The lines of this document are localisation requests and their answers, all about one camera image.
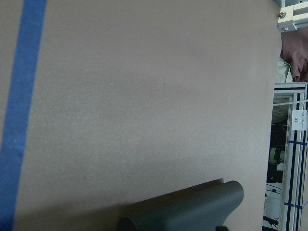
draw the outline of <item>white bracket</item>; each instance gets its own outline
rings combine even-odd
[[[308,2],[282,7],[277,28],[280,32],[297,30],[308,26]]]

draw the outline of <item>white label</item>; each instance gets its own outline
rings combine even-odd
[[[307,130],[307,111],[293,110],[292,111],[292,130],[305,131]]]

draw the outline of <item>metal frame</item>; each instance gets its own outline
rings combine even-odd
[[[308,26],[308,2],[283,7],[280,10],[277,28],[280,32],[297,30]]]
[[[290,101],[306,100],[308,99],[308,83],[276,84],[274,97],[290,98]],[[308,110],[308,103],[304,102],[290,105],[287,129],[287,141],[307,143],[307,131],[291,130],[292,110]],[[302,213],[301,206],[303,205],[307,146],[286,143],[285,150],[285,168],[283,172],[283,188],[278,230],[299,231]]]

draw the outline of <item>white cable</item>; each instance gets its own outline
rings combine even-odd
[[[282,105],[288,105],[288,104],[294,104],[294,103],[304,103],[308,102],[308,100],[300,100],[300,101],[293,101],[293,102],[286,102],[286,103],[274,103],[273,106],[282,106]]]

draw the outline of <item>screw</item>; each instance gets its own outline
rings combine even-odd
[[[282,12],[280,12],[279,17],[284,18],[286,15],[287,15],[287,13],[282,11]]]

